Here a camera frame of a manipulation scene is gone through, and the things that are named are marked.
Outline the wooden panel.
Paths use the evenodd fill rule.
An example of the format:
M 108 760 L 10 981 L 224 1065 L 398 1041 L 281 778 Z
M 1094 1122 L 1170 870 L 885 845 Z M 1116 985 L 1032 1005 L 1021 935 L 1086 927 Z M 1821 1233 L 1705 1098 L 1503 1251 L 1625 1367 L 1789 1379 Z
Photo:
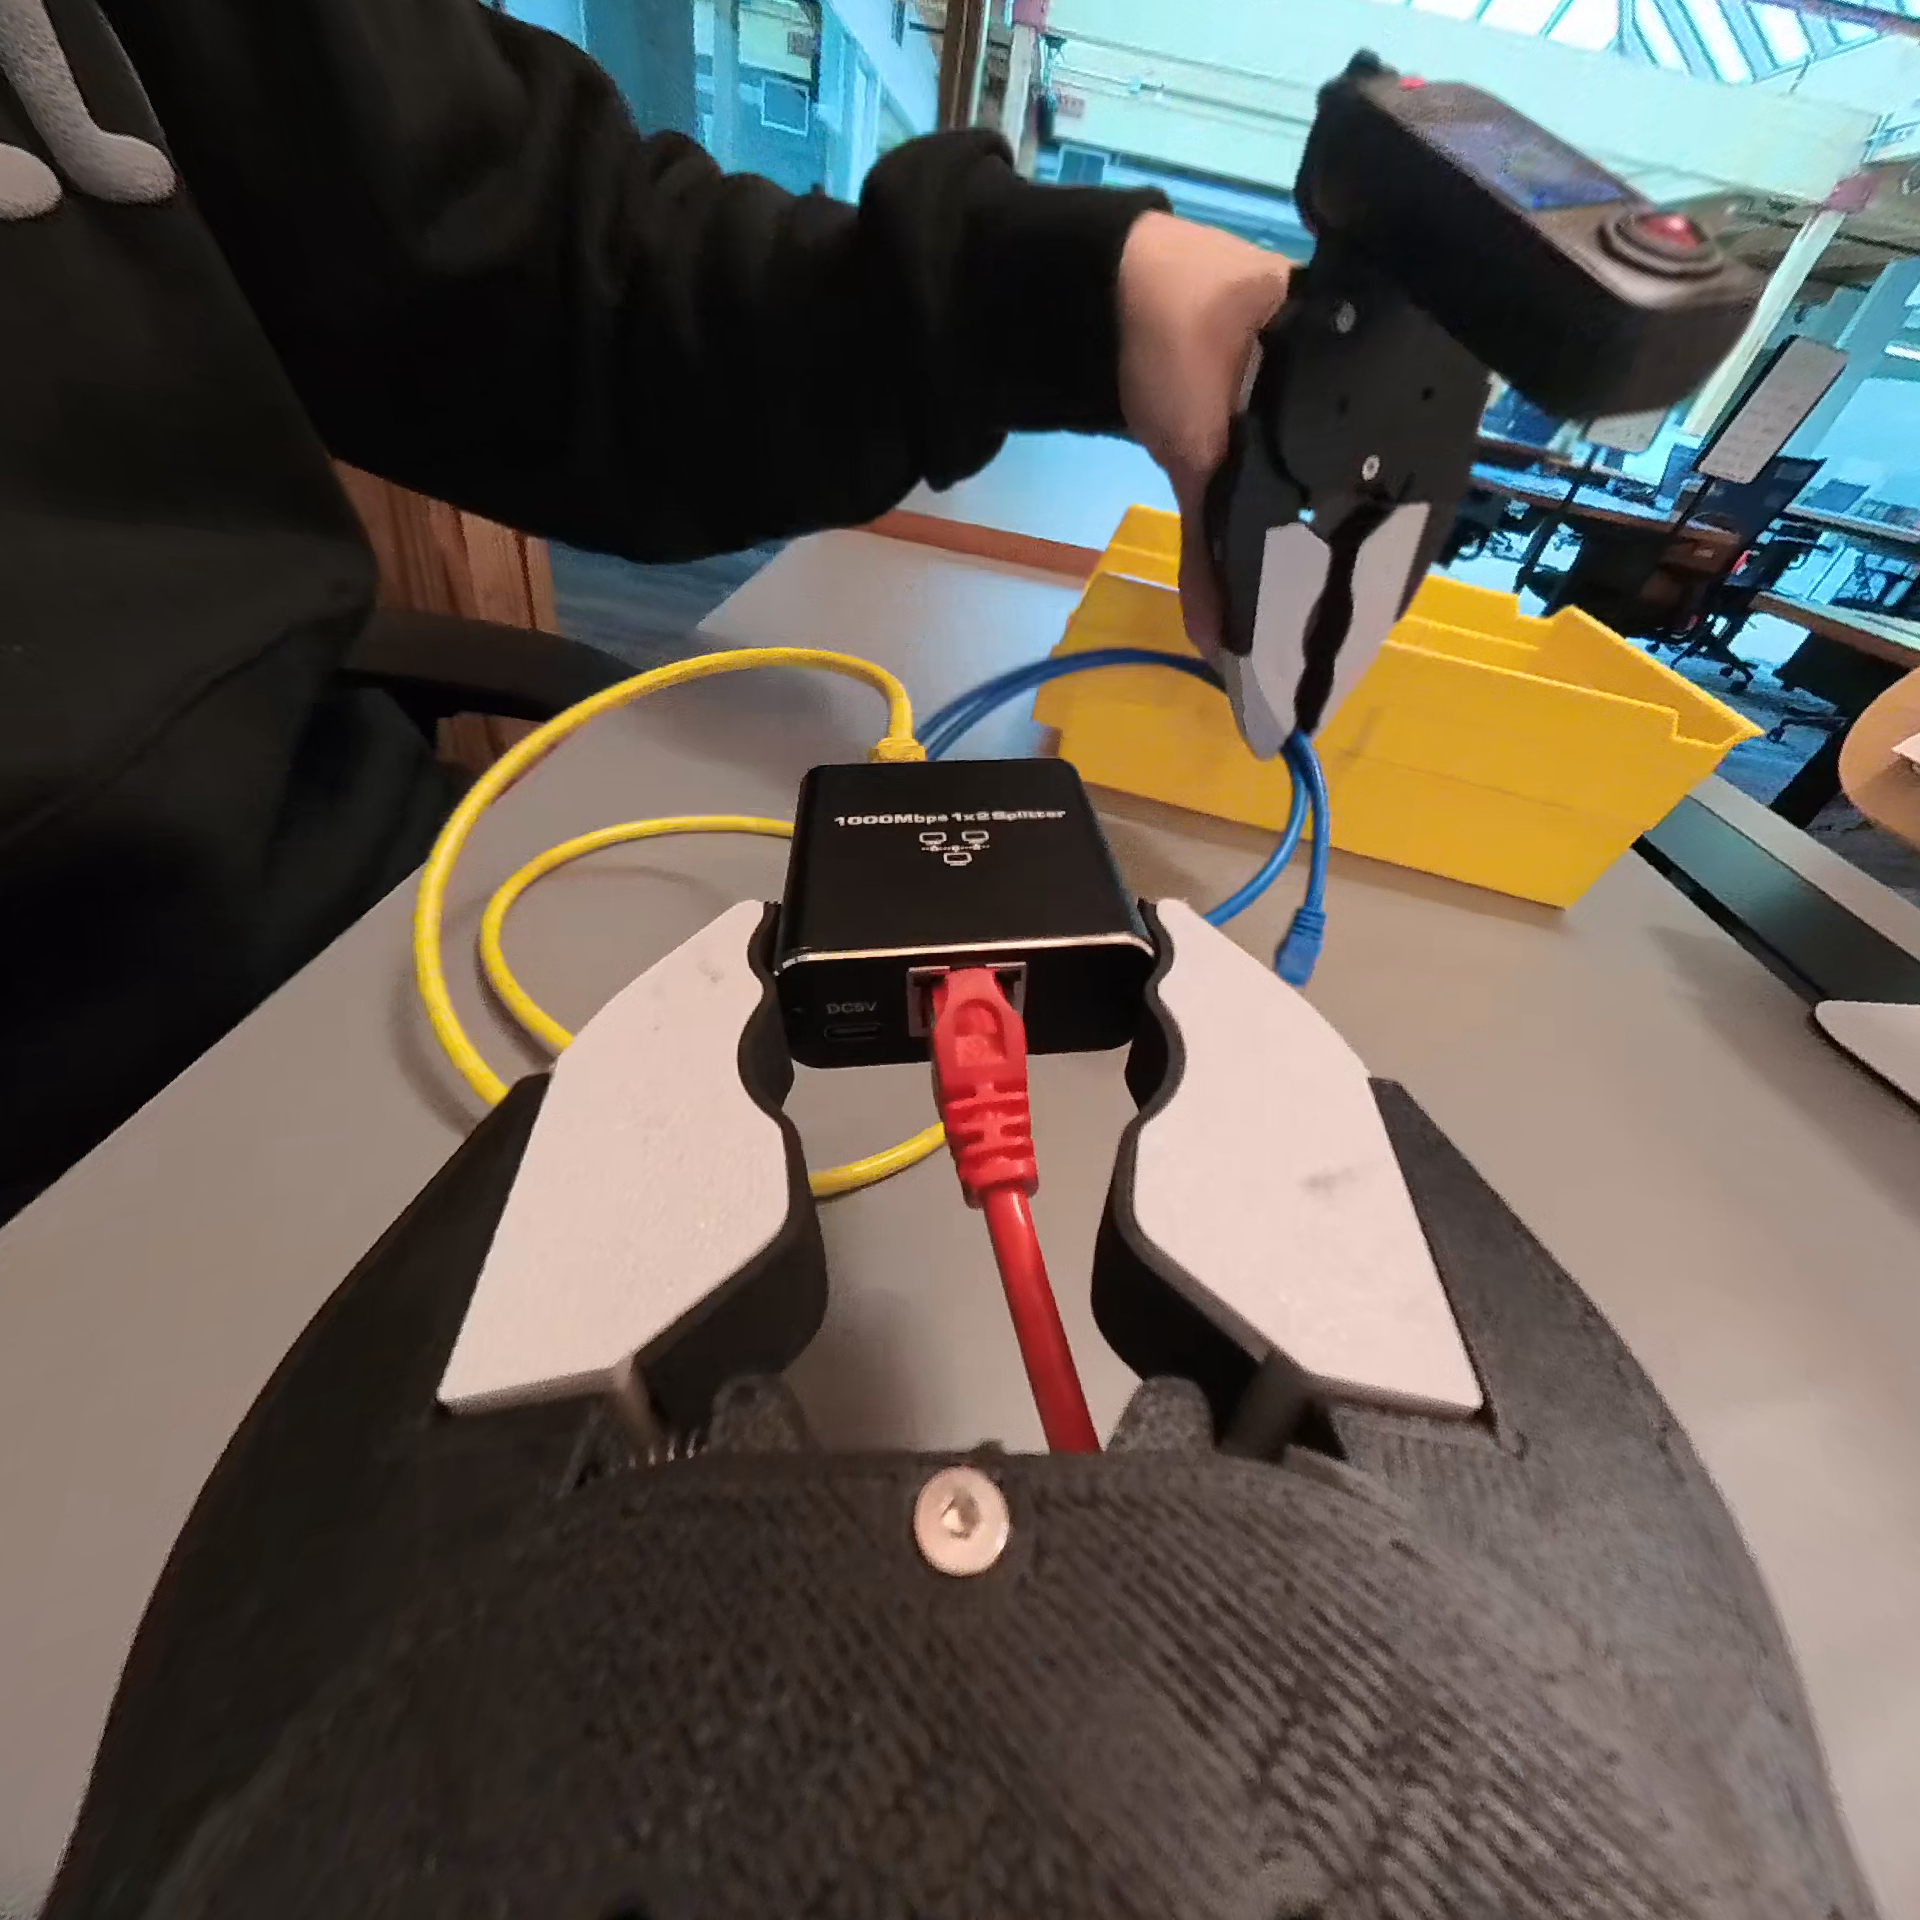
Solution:
M 488 618 L 559 634 L 546 544 L 368 471 L 335 463 L 375 555 L 375 607 Z M 477 777 L 534 722 L 462 713 L 425 741 L 458 777 Z

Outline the person's left forearm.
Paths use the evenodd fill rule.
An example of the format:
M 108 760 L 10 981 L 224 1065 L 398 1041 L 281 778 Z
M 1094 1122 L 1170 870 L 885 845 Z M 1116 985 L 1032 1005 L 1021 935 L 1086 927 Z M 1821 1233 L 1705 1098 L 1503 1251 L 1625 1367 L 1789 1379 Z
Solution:
M 927 135 L 858 199 L 634 138 L 564 207 L 400 251 L 296 381 L 349 465 L 634 561 L 854 528 L 1016 433 L 1121 433 L 1119 265 L 1160 197 Z

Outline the round wooden table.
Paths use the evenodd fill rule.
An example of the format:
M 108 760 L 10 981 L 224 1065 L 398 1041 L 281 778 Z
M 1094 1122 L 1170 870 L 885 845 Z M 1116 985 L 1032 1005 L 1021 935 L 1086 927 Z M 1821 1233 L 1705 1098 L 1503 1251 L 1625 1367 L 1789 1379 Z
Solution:
M 1889 687 L 1840 741 L 1840 792 L 1877 829 L 1917 849 L 1917 706 Z

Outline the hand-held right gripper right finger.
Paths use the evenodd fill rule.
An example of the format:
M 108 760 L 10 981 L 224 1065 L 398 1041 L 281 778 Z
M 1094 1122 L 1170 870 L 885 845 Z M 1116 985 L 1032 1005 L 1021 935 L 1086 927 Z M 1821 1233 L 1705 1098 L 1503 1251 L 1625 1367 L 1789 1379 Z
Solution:
M 1376 1085 L 1280 975 L 1185 903 L 1143 903 L 1153 966 L 1124 1065 L 1093 1317 L 1217 1442 L 1335 1440 L 1337 1407 L 1476 1424 L 1485 1389 Z

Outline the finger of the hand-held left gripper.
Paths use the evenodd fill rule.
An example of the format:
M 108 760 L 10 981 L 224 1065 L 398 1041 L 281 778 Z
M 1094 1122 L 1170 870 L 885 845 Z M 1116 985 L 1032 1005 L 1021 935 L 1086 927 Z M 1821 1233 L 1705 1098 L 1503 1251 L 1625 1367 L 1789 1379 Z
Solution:
M 1294 735 L 1316 735 L 1342 696 L 1345 573 L 1316 518 L 1263 531 L 1244 610 L 1244 647 L 1222 650 L 1220 675 L 1246 750 L 1271 760 Z
M 1329 534 L 1327 575 L 1302 629 L 1297 729 L 1354 693 L 1423 575 L 1430 502 L 1359 502 Z

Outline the person's left hand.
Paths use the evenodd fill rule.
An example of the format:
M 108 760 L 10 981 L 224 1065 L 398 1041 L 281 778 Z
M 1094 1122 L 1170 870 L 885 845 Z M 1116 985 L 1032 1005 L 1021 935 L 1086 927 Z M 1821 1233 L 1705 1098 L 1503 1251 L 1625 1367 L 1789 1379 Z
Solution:
M 1229 450 L 1260 334 L 1280 313 L 1289 275 L 1285 256 L 1164 209 L 1145 213 L 1119 254 L 1119 408 L 1173 491 L 1183 629 L 1201 656 L 1214 656 L 1220 640 L 1207 494 Z

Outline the black background office chair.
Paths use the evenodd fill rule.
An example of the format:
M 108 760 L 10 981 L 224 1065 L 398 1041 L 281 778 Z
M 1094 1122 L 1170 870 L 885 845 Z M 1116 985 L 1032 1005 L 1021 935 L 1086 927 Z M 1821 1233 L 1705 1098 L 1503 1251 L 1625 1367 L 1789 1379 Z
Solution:
M 1752 686 L 1758 666 L 1735 653 L 1735 637 L 1760 594 L 1810 551 L 1808 537 L 1773 534 L 1772 528 L 1821 465 L 1824 459 L 1816 456 L 1775 455 L 1750 481 L 1717 474 L 1700 480 L 1686 502 L 1684 526 L 1733 531 L 1735 557 L 1709 563 L 1709 581 L 1696 607 L 1647 640 L 1649 653 L 1672 649 L 1677 662 L 1702 656 L 1724 678 L 1740 687 Z

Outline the dark-edged neighbouring desk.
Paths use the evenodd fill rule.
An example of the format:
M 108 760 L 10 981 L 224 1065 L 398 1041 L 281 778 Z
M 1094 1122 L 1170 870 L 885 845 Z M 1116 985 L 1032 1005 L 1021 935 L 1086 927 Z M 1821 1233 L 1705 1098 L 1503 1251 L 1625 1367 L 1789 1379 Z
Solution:
M 1720 778 L 1637 853 L 1808 1007 L 1830 1051 L 1917 1106 L 1916 905 Z

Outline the person's black hoodie torso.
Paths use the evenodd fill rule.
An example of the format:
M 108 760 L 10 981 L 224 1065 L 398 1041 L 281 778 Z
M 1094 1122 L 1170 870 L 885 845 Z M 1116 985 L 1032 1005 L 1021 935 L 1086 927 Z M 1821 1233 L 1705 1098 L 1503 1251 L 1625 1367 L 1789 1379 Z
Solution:
M 646 137 L 488 3 L 4 3 L 4 1216 L 448 814 L 301 349 Z

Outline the long background office desk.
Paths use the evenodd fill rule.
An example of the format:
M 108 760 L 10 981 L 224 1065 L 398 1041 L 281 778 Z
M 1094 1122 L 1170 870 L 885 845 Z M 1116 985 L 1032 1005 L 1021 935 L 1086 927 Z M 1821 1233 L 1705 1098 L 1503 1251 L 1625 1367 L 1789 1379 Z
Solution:
M 1692 467 L 1686 447 L 1646 480 L 1593 451 L 1481 433 L 1455 552 L 1512 559 L 1518 589 L 1552 606 L 1564 591 L 1585 601 L 1593 584 L 1599 611 L 1647 641 L 1696 607 L 1709 563 L 1737 552 L 1733 531 L 1684 526 L 1702 480 Z M 1916 506 L 1816 474 L 1772 529 L 1808 537 L 1810 551 L 1746 623 L 1773 617 L 1858 656 L 1916 662 Z

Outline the yellow plastic bin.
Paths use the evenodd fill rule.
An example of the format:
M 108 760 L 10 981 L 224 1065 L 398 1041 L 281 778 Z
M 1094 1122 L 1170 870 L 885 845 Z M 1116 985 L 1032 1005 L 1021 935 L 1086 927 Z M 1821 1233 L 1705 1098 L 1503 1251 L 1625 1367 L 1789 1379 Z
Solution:
M 1289 771 L 1250 753 L 1200 678 L 1176 597 L 1180 520 L 1130 506 L 1062 640 L 1145 649 L 1040 687 L 1032 719 L 1089 782 L 1220 822 L 1277 829 Z M 1430 575 L 1313 737 L 1329 845 L 1565 906 L 1760 729 L 1581 610 Z

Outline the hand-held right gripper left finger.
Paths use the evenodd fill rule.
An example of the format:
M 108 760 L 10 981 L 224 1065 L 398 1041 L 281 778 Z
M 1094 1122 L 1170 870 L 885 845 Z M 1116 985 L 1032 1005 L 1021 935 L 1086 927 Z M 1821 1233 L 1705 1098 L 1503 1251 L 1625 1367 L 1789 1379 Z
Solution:
M 605 1400 L 630 1426 L 708 1426 L 820 1333 L 774 922 L 736 903 L 557 1055 L 439 1379 L 448 1415 Z

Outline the black network splitter box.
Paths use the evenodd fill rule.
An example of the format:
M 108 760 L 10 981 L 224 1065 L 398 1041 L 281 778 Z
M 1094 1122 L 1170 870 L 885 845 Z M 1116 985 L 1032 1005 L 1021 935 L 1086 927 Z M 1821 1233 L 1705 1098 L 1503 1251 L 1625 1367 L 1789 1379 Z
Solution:
M 1136 1032 L 1157 963 L 1062 758 L 820 762 L 799 782 L 770 973 L 813 1069 L 927 1058 L 933 991 L 991 969 L 1034 1053 Z

